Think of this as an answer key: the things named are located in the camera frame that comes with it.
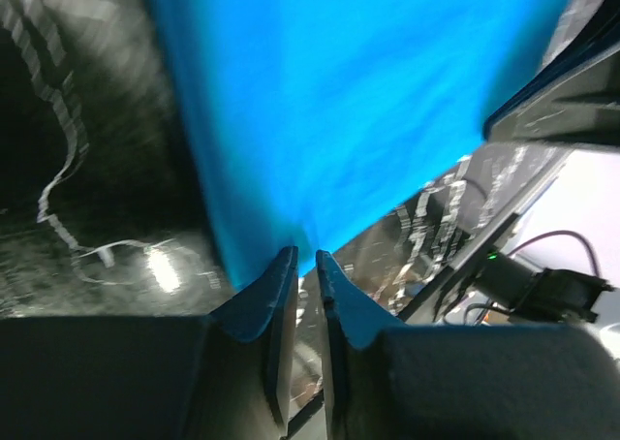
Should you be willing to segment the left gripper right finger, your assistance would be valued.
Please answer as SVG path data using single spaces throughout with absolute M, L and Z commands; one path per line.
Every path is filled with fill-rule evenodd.
M 615 439 L 619 373 L 574 326 L 409 326 L 316 257 L 331 439 Z

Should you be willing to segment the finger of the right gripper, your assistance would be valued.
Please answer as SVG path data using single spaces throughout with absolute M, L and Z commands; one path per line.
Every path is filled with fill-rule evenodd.
M 483 125 L 482 134 L 486 138 L 507 138 L 508 116 L 520 105 L 564 74 L 614 47 L 619 48 L 619 25 L 617 23 L 613 24 L 592 43 L 579 47 L 563 57 L 558 56 L 524 88 L 487 118 Z

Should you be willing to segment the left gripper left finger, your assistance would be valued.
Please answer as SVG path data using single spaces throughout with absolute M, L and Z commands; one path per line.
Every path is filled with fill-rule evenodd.
M 3 320 L 2 437 L 284 437 L 297 279 L 286 247 L 206 315 Z

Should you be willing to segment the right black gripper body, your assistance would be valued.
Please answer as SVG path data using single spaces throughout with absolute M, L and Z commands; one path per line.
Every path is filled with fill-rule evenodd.
M 508 116 L 508 138 L 619 143 L 619 48 L 564 74 Z

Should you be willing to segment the blue t shirt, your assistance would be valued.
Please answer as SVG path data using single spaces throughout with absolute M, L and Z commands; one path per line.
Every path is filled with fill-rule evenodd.
M 474 152 L 570 0 L 149 0 L 233 286 L 302 271 Z

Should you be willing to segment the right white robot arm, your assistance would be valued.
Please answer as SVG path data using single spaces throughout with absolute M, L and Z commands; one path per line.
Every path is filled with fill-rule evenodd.
M 587 25 L 575 40 L 484 124 L 489 141 L 554 146 L 619 146 L 619 22 Z M 489 256 L 477 281 L 514 317 L 593 323 L 592 307 L 611 286 L 596 274 L 531 272 L 504 254 Z

